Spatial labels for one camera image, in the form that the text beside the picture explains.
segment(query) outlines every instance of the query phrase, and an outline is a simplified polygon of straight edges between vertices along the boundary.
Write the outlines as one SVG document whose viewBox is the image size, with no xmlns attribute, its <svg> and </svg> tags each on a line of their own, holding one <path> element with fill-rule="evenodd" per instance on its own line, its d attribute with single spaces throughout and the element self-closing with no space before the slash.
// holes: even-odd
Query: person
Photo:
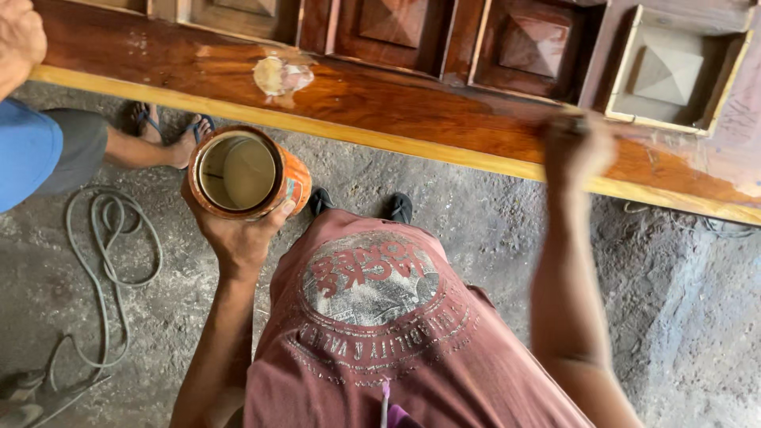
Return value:
<svg viewBox="0 0 761 428">
<path fill-rule="evenodd" d="M 136 104 L 139 131 L 130 136 L 97 113 L 69 108 L 36 112 L 8 98 L 46 51 L 42 18 L 32 2 L 0 0 L 0 212 L 32 194 L 77 189 L 104 159 L 124 168 L 185 168 L 196 138 L 212 130 L 210 118 L 196 115 L 174 144 L 164 146 L 155 104 Z"/>
<path fill-rule="evenodd" d="M 614 140 L 591 113 L 547 129 L 531 351 L 486 293 L 457 277 L 440 242 L 410 225 L 407 196 L 393 197 L 388 219 L 369 219 L 318 189 L 312 224 L 272 276 L 251 362 L 260 269 L 294 204 L 258 222 L 220 219 L 186 182 L 219 283 L 170 426 L 225 426 L 240 407 L 246 427 L 642 426 L 613 373 L 584 192 L 612 163 Z"/>
</svg>

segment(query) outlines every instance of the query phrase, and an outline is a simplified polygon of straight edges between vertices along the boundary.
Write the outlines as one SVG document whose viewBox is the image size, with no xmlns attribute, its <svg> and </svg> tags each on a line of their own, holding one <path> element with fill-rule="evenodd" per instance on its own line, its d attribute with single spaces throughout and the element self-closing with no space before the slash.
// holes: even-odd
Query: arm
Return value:
<svg viewBox="0 0 761 428">
<path fill-rule="evenodd" d="M 283 203 L 258 222 L 214 217 L 193 199 L 187 180 L 183 197 L 201 233 L 219 259 L 212 309 L 172 412 L 172 427 L 224 426 L 243 405 L 251 364 L 253 297 L 272 236 L 293 211 Z"/>
<path fill-rule="evenodd" d="M 598 428 L 640 427 L 613 373 L 584 192 L 612 163 L 614 141 L 602 119 L 587 115 L 582 130 L 573 120 L 556 120 L 545 137 L 549 227 L 531 291 L 531 347 Z"/>
<path fill-rule="evenodd" d="M 0 0 L 0 101 L 45 59 L 43 20 L 31 0 Z"/>
</svg>

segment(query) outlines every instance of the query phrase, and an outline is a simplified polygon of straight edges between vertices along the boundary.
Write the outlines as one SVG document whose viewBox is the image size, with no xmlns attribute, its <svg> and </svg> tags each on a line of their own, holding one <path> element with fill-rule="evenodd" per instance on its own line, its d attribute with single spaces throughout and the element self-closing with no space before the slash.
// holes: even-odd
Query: gray shorts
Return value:
<svg viewBox="0 0 761 428">
<path fill-rule="evenodd" d="M 87 183 L 103 162 L 108 122 L 98 113 L 73 108 L 44 110 L 63 132 L 63 150 L 53 173 L 36 195 L 68 193 Z"/>
</svg>

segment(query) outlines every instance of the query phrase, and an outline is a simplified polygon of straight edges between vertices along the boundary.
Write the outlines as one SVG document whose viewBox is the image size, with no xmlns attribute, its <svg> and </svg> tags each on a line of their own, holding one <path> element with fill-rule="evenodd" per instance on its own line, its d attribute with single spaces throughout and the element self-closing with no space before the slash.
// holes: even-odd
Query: dirty floor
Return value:
<svg viewBox="0 0 761 428">
<path fill-rule="evenodd" d="M 30 106 L 102 113 L 133 131 L 130 103 L 84 91 L 27 83 L 14 96 Z M 161 108 L 171 139 L 191 114 Z M 218 124 L 230 123 L 218 120 Z M 527 342 L 527 284 L 544 233 L 543 184 L 345 142 L 265 129 L 310 168 L 316 185 L 353 212 L 375 216 L 403 191 L 414 224 L 441 239 L 467 282 L 488 289 L 501 316 Z M 47 426 L 166 426 L 216 285 L 215 257 L 177 191 L 172 168 L 124 171 L 104 165 L 92 184 L 133 195 L 154 223 L 164 269 L 143 289 L 123 293 L 132 347 L 113 377 Z M 100 349 L 93 286 L 65 234 L 72 195 L 32 197 L 0 214 L 0 376 L 46 366 L 56 341 L 74 333 L 86 354 Z M 647 426 L 761 426 L 761 235 L 708 232 L 702 218 L 650 208 L 627 214 L 625 201 L 593 197 L 592 242 L 613 338 L 616 373 Z M 75 210 L 75 237 L 95 270 L 86 203 Z M 306 229 L 304 212 L 275 238 L 257 292 L 255 334 L 269 315 L 275 262 Z M 716 222 L 715 227 L 742 229 Z M 113 249 L 119 274 L 137 279 L 154 266 L 147 235 Z M 112 356 L 123 339 L 113 294 Z M 86 378 L 73 349 L 60 356 L 60 382 Z"/>
</svg>

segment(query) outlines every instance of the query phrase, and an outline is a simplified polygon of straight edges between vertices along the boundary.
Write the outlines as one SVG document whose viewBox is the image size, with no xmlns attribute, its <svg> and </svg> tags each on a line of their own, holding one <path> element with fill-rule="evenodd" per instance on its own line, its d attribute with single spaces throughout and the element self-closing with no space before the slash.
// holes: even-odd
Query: orange paint can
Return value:
<svg viewBox="0 0 761 428">
<path fill-rule="evenodd" d="M 257 220 L 289 199 L 296 202 L 292 217 L 312 191 L 304 162 L 247 125 L 206 135 L 190 156 L 187 177 L 199 204 L 224 219 Z"/>
</svg>

